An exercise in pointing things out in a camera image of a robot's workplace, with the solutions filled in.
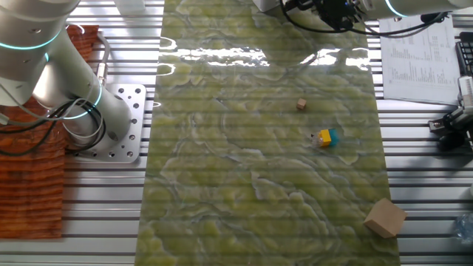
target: small brown box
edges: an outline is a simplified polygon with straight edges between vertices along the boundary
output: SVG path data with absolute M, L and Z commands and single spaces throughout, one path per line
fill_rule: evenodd
M 388 199 L 378 201 L 364 220 L 364 225 L 384 238 L 396 236 L 401 231 L 407 213 Z
M 299 99 L 299 100 L 297 101 L 297 109 L 304 110 L 306 103 L 307 103 L 306 100 L 304 100 L 304 99 L 302 99 L 302 98 Z

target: blue light ring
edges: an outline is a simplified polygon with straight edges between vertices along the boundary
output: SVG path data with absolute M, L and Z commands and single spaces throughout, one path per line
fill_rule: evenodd
M 396 14 L 397 16 L 400 16 L 401 18 L 406 18 L 406 17 L 407 17 L 407 16 L 405 16 L 405 15 L 399 13 L 399 12 L 392 6 L 390 0 L 384 0 L 384 1 L 386 1 L 387 6 L 391 9 L 391 11 L 392 11 L 394 14 Z
M 56 34 L 56 36 L 54 36 L 49 41 L 45 42 L 44 44 L 36 45 L 34 47 L 16 47 L 16 46 L 13 46 L 13 45 L 3 44 L 3 43 L 0 43 L 0 47 L 7 48 L 7 49 L 12 49 L 12 50 L 34 50 L 34 49 L 38 49 L 38 48 L 41 48 L 41 47 L 45 47 L 46 45 L 50 44 L 52 41 L 54 41 L 59 36 L 59 33 Z
M 97 100 L 95 101 L 95 103 L 94 103 L 92 109 L 89 109 L 89 111 L 84 112 L 84 113 L 82 113 L 82 114 L 80 114 L 80 115 L 76 115 L 76 116 L 74 116 L 74 117 L 65 117 L 64 119 L 65 119 L 65 120 L 74 120 L 74 119 L 78 119 L 78 118 L 83 117 L 84 115 L 89 114 L 89 112 L 91 112 L 91 111 L 98 105 L 98 102 L 100 102 L 101 98 L 102 98 L 102 85 L 101 85 L 101 89 L 100 89 L 100 91 L 99 91 Z

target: orange woven mat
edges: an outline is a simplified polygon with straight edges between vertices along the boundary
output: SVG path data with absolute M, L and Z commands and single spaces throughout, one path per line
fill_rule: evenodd
M 68 27 L 67 32 L 84 59 L 92 54 L 98 26 Z M 31 98 L 25 106 L 43 115 L 46 110 Z M 11 120 L 35 120 L 18 107 L 0 107 Z M 18 134 L 0 134 L 0 149 L 28 150 L 43 138 L 51 123 Z M 0 130 L 19 129 L 14 126 Z M 0 238 L 54 239 L 61 237 L 66 133 L 60 123 L 47 141 L 22 157 L 0 155 Z

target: paper sheet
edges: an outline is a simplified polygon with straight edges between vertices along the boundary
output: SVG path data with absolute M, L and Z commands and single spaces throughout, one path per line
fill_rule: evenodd
M 399 22 L 384 19 L 380 30 L 402 30 L 421 23 L 420 16 Z M 381 56 L 386 99 L 458 104 L 460 70 L 451 18 L 408 38 L 381 38 Z

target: green marble mat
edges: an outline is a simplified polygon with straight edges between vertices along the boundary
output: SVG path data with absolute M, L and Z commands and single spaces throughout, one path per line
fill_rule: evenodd
M 366 37 L 251 0 L 166 0 L 162 36 L 136 265 L 399 265 L 363 226 L 389 198 Z

